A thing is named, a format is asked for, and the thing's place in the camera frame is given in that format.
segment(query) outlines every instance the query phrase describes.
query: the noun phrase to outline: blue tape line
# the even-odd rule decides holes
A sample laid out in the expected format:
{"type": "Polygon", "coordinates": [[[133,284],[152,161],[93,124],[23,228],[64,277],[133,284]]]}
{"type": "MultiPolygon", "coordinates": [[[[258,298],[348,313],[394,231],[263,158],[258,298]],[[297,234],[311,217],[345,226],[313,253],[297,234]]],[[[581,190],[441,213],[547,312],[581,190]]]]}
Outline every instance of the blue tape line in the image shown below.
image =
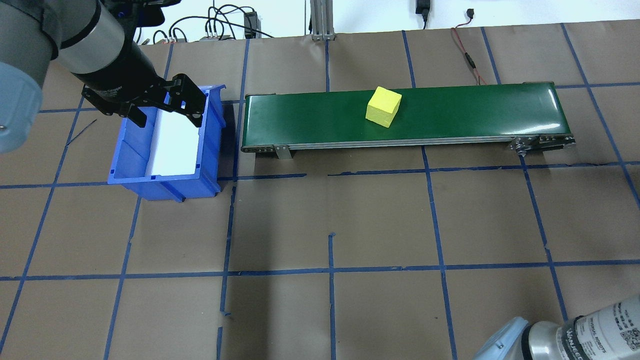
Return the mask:
{"type": "MultiPolygon", "coordinates": [[[[82,108],[82,104],[84,103],[84,97],[80,98],[80,103],[76,109],[76,115],[74,116],[74,121],[71,123],[71,128],[69,129],[69,134],[67,135],[67,141],[65,143],[69,143],[69,140],[72,138],[74,134],[74,129],[76,128],[78,116],[80,115],[80,109],[82,108]]],[[[53,179],[51,190],[49,190],[49,196],[47,197],[47,202],[45,203],[44,209],[42,210],[42,216],[40,217],[40,222],[38,223],[38,229],[36,230],[36,234],[33,237],[33,243],[31,244],[31,249],[29,250],[29,256],[27,256],[27,261],[24,265],[24,269],[22,271],[22,276],[20,277],[20,283],[18,284],[18,288],[15,292],[15,297],[13,298],[13,303],[11,305],[11,309],[9,311],[9,317],[4,325],[4,331],[2,334],[2,338],[0,339],[0,354],[4,349],[4,343],[6,342],[6,337],[9,334],[9,328],[11,327],[11,322],[13,321],[13,316],[15,315],[15,308],[18,306],[18,301],[20,300],[20,295],[22,294],[22,288],[24,287],[24,282],[27,277],[27,273],[29,272],[29,267],[31,266],[31,260],[33,260],[33,254],[36,251],[36,247],[38,246],[38,240],[40,239],[40,233],[42,232],[42,227],[44,226],[44,220],[47,218],[47,212],[49,210],[49,206],[51,205],[51,199],[53,198],[53,193],[55,190],[55,184],[58,182],[58,178],[60,177],[60,171],[62,170],[62,165],[65,162],[65,157],[67,156],[68,146],[65,146],[62,150],[62,155],[60,156],[60,162],[58,163],[58,169],[56,170],[56,175],[53,179]]]]}
{"type": "Polygon", "coordinates": [[[33,189],[33,188],[52,188],[52,184],[23,184],[23,185],[0,185],[2,189],[33,189]]]}
{"type": "Polygon", "coordinates": [[[469,264],[447,265],[447,270],[543,268],[546,266],[549,266],[549,263],[469,264]]]}
{"type": "Polygon", "coordinates": [[[531,178],[529,177],[529,171],[527,170],[527,164],[524,162],[524,158],[520,158],[520,164],[522,165],[522,172],[524,173],[525,181],[527,182],[527,189],[529,190],[529,197],[531,198],[531,205],[533,206],[533,212],[536,215],[536,221],[538,223],[538,230],[540,231],[540,238],[542,239],[542,245],[545,249],[545,254],[547,255],[547,261],[549,265],[549,269],[551,270],[551,278],[554,282],[554,287],[556,288],[556,295],[558,297],[558,303],[560,305],[560,312],[562,312],[562,317],[564,321],[568,320],[566,315],[566,308],[564,306],[564,298],[562,296],[562,291],[560,290],[560,283],[558,282],[556,268],[554,266],[554,260],[551,256],[551,251],[547,247],[547,234],[545,232],[545,227],[542,224],[542,216],[540,216],[540,209],[538,208],[538,201],[536,200],[536,195],[533,191],[533,185],[531,184],[531,178]]]}
{"type": "Polygon", "coordinates": [[[80,130],[80,132],[77,135],[75,135],[71,140],[69,140],[69,142],[67,142],[67,146],[69,146],[72,142],[74,142],[74,140],[77,139],[78,136],[82,135],[82,133],[84,133],[91,125],[95,124],[97,121],[98,121],[98,118],[91,121],[87,126],[84,127],[84,129],[80,130]]]}
{"type": "Polygon", "coordinates": [[[60,183],[60,184],[22,184],[22,185],[0,185],[1,189],[33,189],[33,188],[70,188],[75,186],[102,186],[109,185],[107,182],[95,183],[60,183]]]}
{"type": "Polygon", "coordinates": [[[302,275],[302,274],[326,274],[328,268],[287,269],[287,270],[249,270],[229,271],[229,276],[272,276],[272,275],[302,275]]]}
{"type": "Polygon", "coordinates": [[[562,32],[564,34],[564,38],[566,39],[566,43],[569,45],[569,50],[573,55],[573,60],[575,60],[575,64],[576,66],[578,66],[578,71],[580,71],[580,76],[582,77],[582,81],[584,82],[585,86],[589,86],[589,81],[587,80],[587,76],[585,75],[584,70],[582,69],[580,60],[578,60],[578,54],[575,52],[575,49],[573,48],[573,44],[571,43],[571,39],[569,38],[569,33],[567,33],[566,31],[566,27],[564,26],[564,23],[560,24],[560,27],[562,28],[562,32]]]}
{"type": "Polygon", "coordinates": [[[136,207],[133,210],[133,217],[131,219],[131,230],[129,230],[129,241],[127,241],[127,248],[124,253],[124,259],[122,260],[122,269],[120,270],[120,276],[118,281],[118,289],[116,291],[116,299],[113,303],[113,311],[111,312],[111,321],[109,322],[109,332],[107,333],[107,343],[104,345],[104,357],[103,360],[109,359],[109,352],[111,351],[111,340],[113,339],[113,329],[116,325],[116,317],[118,316],[118,307],[120,306],[120,297],[122,296],[122,287],[124,286],[124,280],[127,275],[127,265],[129,264],[129,256],[131,255],[131,239],[136,232],[136,225],[138,223],[138,214],[140,213],[140,203],[142,198],[138,196],[136,200],[136,207]]]}
{"type": "Polygon", "coordinates": [[[216,340],[216,360],[220,360],[222,355],[222,326],[218,327],[218,339],[216,340]]]}
{"type": "Polygon", "coordinates": [[[335,337],[335,286],[333,271],[333,238],[335,233],[329,234],[329,304],[330,304],[330,329],[331,329],[331,360],[336,358],[336,337],[335,337]]]}
{"type": "Polygon", "coordinates": [[[429,160],[427,153],[422,146],[422,161],[424,162],[424,170],[427,175],[427,191],[429,193],[429,205],[431,206],[431,219],[433,221],[433,232],[436,237],[436,248],[438,250],[438,266],[440,267],[440,280],[442,282],[442,296],[444,298],[444,309],[447,315],[447,328],[449,329],[449,344],[451,345],[451,357],[458,360],[458,351],[456,349],[456,338],[453,332],[453,320],[451,318],[451,305],[449,303],[449,289],[447,287],[447,268],[442,253],[442,242],[440,241],[440,227],[438,226],[438,215],[436,213],[436,203],[433,196],[433,183],[431,181],[431,171],[429,170],[429,160]]]}
{"type": "Polygon", "coordinates": [[[246,66],[249,59],[250,39],[244,44],[244,59],[242,65],[242,81],[240,82],[240,102],[238,103],[238,116],[236,121],[236,143],[234,144],[234,180],[238,178],[238,158],[240,157],[240,129],[242,128],[242,115],[244,106],[244,86],[246,84],[246,66]]]}
{"type": "Polygon", "coordinates": [[[542,165],[527,165],[527,168],[570,168],[570,167],[617,167],[619,163],[606,163],[606,164],[593,164],[593,163],[578,163],[578,164],[542,164],[542,165]]]}
{"type": "Polygon", "coordinates": [[[166,65],[164,66],[164,79],[169,75],[169,65],[171,65],[171,56],[173,55],[173,43],[169,45],[169,54],[166,57],[166,65]]]}
{"type": "MultiPolygon", "coordinates": [[[[582,260],[582,261],[554,261],[556,267],[571,266],[607,266],[607,265],[640,265],[640,259],[621,260],[582,260]]],[[[548,266],[545,263],[495,263],[495,264],[458,264],[445,265],[447,270],[478,270],[478,269],[505,269],[505,268],[541,268],[548,266]]],[[[352,272],[402,272],[402,271],[437,271],[440,265],[411,265],[411,266],[356,266],[334,267],[334,273],[352,272]]],[[[212,271],[212,272],[172,272],[150,274],[126,274],[126,279],[168,279],[176,277],[223,277],[227,276],[278,276],[301,274],[328,274],[329,268],[306,268],[287,270],[250,270],[250,271],[212,271]]],[[[104,280],[119,279],[119,274],[83,274],[83,275],[28,275],[25,281],[50,281],[50,280],[104,280]]],[[[0,281],[19,281],[21,276],[0,276],[0,281]]]]}
{"type": "Polygon", "coordinates": [[[90,183],[60,183],[55,184],[54,186],[57,188],[74,188],[77,186],[109,186],[110,184],[106,181],[95,181],[90,183]]]}
{"type": "Polygon", "coordinates": [[[640,259],[556,261],[556,266],[640,265],[640,259]]]}
{"type": "MultiPolygon", "coordinates": [[[[564,24],[560,24],[562,27],[562,31],[564,34],[564,38],[566,39],[567,44],[569,45],[569,49],[571,50],[571,54],[573,55],[573,59],[575,60],[576,66],[578,66],[578,70],[580,71],[580,76],[582,76],[582,80],[585,85],[589,85],[589,81],[587,80],[587,76],[584,73],[584,69],[582,68],[582,64],[580,64],[580,60],[578,59],[578,54],[575,52],[575,48],[573,47],[573,43],[571,42],[571,38],[569,37],[569,33],[566,30],[566,26],[564,24]]],[[[627,180],[627,184],[629,185],[629,189],[631,190],[631,194],[634,196],[634,200],[636,201],[636,206],[640,209],[640,197],[638,196],[638,192],[636,191],[636,186],[634,185],[633,180],[631,179],[631,175],[627,170],[627,167],[622,160],[622,155],[620,154],[620,150],[618,150],[618,146],[616,145],[615,140],[613,139],[613,135],[609,130],[609,126],[602,115],[602,111],[596,101],[596,97],[593,95],[593,91],[590,87],[587,87],[587,92],[589,93],[589,97],[591,98],[591,102],[598,113],[598,118],[604,127],[605,132],[607,133],[607,137],[609,138],[609,142],[611,142],[611,147],[613,147],[613,151],[616,153],[616,157],[618,158],[618,162],[620,163],[620,167],[622,168],[622,172],[625,175],[625,179],[627,180]]]]}
{"type": "Polygon", "coordinates": [[[81,108],[81,109],[55,109],[55,110],[40,110],[40,114],[48,113],[75,113],[77,111],[98,111],[97,108],[81,108]]]}
{"type": "MultiPolygon", "coordinates": [[[[236,207],[236,187],[231,189],[231,201],[229,202],[229,220],[227,222],[227,242],[225,245],[225,264],[224,273],[229,271],[229,260],[231,259],[231,237],[234,229],[234,212],[236,207]]],[[[220,311],[225,312],[225,305],[227,303],[227,282],[228,276],[222,277],[222,289],[220,290],[220,311]]]]}
{"type": "Polygon", "coordinates": [[[126,274],[126,279],[174,279],[182,277],[221,277],[225,272],[204,271],[204,272],[166,272],[156,274],[126,274]]]}
{"type": "Polygon", "coordinates": [[[107,343],[104,346],[103,360],[109,359],[111,351],[111,340],[113,339],[113,329],[116,325],[116,317],[118,316],[118,307],[120,306],[120,297],[122,296],[122,286],[124,285],[125,274],[127,272],[127,263],[129,262],[129,254],[131,253],[131,242],[127,243],[124,261],[122,262],[122,271],[120,272],[120,281],[118,281],[118,290],[116,291],[116,299],[111,312],[111,321],[109,322],[109,332],[107,333],[107,343]]]}
{"type": "Polygon", "coordinates": [[[498,68],[495,66],[495,60],[493,59],[493,52],[491,51],[491,45],[489,45],[489,38],[486,37],[486,31],[484,26],[480,28],[482,31],[482,38],[484,39],[484,46],[486,46],[486,52],[489,54],[489,60],[491,61],[491,67],[493,68],[493,75],[495,76],[495,82],[502,84],[500,80],[500,74],[498,74],[498,68]]]}
{"type": "Polygon", "coordinates": [[[609,84],[589,84],[591,88],[608,88],[612,86],[638,86],[640,83],[609,83],[609,84]]]}
{"type": "Polygon", "coordinates": [[[136,232],[136,224],[138,223],[138,214],[140,213],[141,202],[142,202],[142,197],[138,196],[138,200],[136,200],[136,207],[133,210],[133,219],[131,220],[131,230],[129,231],[129,241],[133,239],[133,235],[136,232]]]}
{"type": "Polygon", "coordinates": [[[627,180],[627,184],[629,185],[629,190],[631,190],[631,194],[633,195],[634,200],[636,201],[636,206],[638,207],[638,209],[640,209],[640,197],[638,196],[638,192],[636,191],[636,186],[634,185],[634,182],[631,179],[631,175],[629,174],[629,171],[625,166],[625,162],[622,160],[622,155],[620,154],[620,150],[618,150],[618,146],[616,145],[616,142],[613,140],[613,135],[611,134],[611,131],[609,130],[609,126],[607,126],[607,122],[605,121],[604,116],[602,115],[602,111],[600,110],[600,107],[596,102],[596,98],[593,95],[593,91],[590,88],[588,88],[587,92],[589,92],[591,102],[593,102],[593,106],[596,108],[596,112],[598,113],[598,118],[600,118],[602,126],[604,126],[605,132],[607,133],[607,137],[609,137],[609,141],[611,142],[613,151],[616,153],[616,157],[618,158],[620,167],[622,168],[622,172],[624,173],[625,179],[627,180]]]}
{"type": "Polygon", "coordinates": [[[280,175],[254,175],[238,176],[238,180],[263,180],[263,179],[290,179],[292,177],[305,177],[306,174],[280,174],[280,175]]]}
{"type": "Polygon", "coordinates": [[[29,275],[27,281],[43,281],[43,280],[105,280],[119,279],[118,274],[87,274],[87,275],[29,275]]]}
{"type": "Polygon", "coordinates": [[[415,77],[413,76],[413,63],[411,62],[411,52],[409,52],[409,42],[406,39],[406,32],[402,30],[402,39],[404,41],[404,51],[406,52],[406,61],[409,64],[409,75],[411,76],[411,87],[415,88],[415,77]]]}
{"type": "Polygon", "coordinates": [[[556,89],[581,89],[586,88],[587,85],[579,84],[579,85],[556,85],[556,89]]]}
{"type": "Polygon", "coordinates": [[[324,91],[329,92],[331,88],[329,80],[329,40],[324,41],[324,76],[326,78],[324,82],[324,91]]]}
{"type": "Polygon", "coordinates": [[[345,171],[339,174],[329,174],[327,176],[354,176],[354,175],[382,175],[382,174],[420,174],[423,168],[410,168],[402,170],[364,170],[364,171],[345,171]]]}
{"type": "Polygon", "coordinates": [[[432,168],[429,172],[450,172],[450,171],[461,171],[461,170],[471,170],[471,171],[485,171],[485,170],[520,170],[519,165],[496,165],[489,167],[441,167],[441,168],[432,168]]]}

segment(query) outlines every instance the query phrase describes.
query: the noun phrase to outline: conveyor belt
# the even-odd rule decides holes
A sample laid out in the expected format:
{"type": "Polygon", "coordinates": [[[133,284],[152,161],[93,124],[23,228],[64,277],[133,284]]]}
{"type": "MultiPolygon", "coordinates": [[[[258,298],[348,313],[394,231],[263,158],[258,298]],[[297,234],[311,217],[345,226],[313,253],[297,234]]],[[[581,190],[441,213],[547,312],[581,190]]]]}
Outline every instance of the conveyor belt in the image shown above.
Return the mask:
{"type": "Polygon", "coordinates": [[[521,155],[575,143],[553,83],[394,90],[385,128],[365,119],[373,90],[246,98],[243,152],[511,142],[521,155]]]}

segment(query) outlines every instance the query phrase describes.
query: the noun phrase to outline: robotic arm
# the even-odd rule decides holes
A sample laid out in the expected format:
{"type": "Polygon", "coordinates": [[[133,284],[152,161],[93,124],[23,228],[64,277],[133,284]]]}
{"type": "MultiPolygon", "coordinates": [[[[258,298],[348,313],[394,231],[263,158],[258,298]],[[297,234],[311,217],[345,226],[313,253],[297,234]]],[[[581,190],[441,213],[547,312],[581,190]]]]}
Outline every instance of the robotic arm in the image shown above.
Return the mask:
{"type": "Polygon", "coordinates": [[[179,0],[120,0],[123,11],[113,3],[120,20],[99,0],[0,0],[0,152],[26,141],[49,62],[56,58],[105,115],[117,113],[144,127],[147,117],[138,107],[155,106],[202,125],[205,95],[185,74],[169,81],[158,76],[132,41],[140,11],[155,5],[150,9],[156,23],[148,26],[159,25],[159,7],[179,0]]]}

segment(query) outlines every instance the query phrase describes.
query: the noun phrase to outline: yellow foam block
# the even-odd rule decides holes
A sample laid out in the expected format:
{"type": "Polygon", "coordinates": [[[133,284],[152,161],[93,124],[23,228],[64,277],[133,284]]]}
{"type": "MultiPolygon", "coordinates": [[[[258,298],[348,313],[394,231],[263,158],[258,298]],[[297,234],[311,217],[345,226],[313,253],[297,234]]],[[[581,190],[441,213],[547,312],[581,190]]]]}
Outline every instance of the yellow foam block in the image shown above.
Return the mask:
{"type": "Polygon", "coordinates": [[[398,112],[401,98],[402,95],[397,92],[378,86],[367,104],[367,115],[365,117],[367,120],[384,127],[391,126],[391,122],[398,112]]]}

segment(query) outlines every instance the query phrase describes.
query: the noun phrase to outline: blue storage bin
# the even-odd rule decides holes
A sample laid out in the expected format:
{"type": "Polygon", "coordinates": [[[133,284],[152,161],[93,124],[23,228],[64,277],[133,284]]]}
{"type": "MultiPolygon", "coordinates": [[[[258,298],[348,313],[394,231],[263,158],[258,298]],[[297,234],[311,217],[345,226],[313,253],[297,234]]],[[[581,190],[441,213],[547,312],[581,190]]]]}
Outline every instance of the blue storage bin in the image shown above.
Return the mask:
{"type": "MultiPolygon", "coordinates": [[[[225,127],[220,90],[225,87],[225,85],[200,87],[207,96],[207,102],[202,126],[197,129],[197,136],[195,135],[196,128],[186,117],[179,115],[181,119],[176,119],[176,121],[184,122],[193,128],[189,130],[194,135],[191,137],[193,143],[189,144],[189,147],[193,149],[193,152],[197,149],[197,154],[195,156],[188,155],[190,161],[195,160],[192,166],[193,173],[189,174],[190,170],[185,171],[187,174],[149,173],[148,166],[153,165],[152,162],[156,161],[154,158],[156,154],[152,148],[157,146],[159,141],[154,138],[154,131],[157,130],[157,136],[160,136],[160,115],[165,116],[169,113],[157,108],[141,108],[147,115],[147,125],[140,128],[131,120],[123,119],[107,182],[120,184],[147,200],[182,202],[184,199],[194,197],[214,197],[219,193],[218,154],[220,153],[221,130],[225,127]]],[[[183,148],[178,146],[176,150],[183,150],[183,148]]],[[[180,159],[175,161],[176,165],[184,168],[185,161],[180,159]]]]}

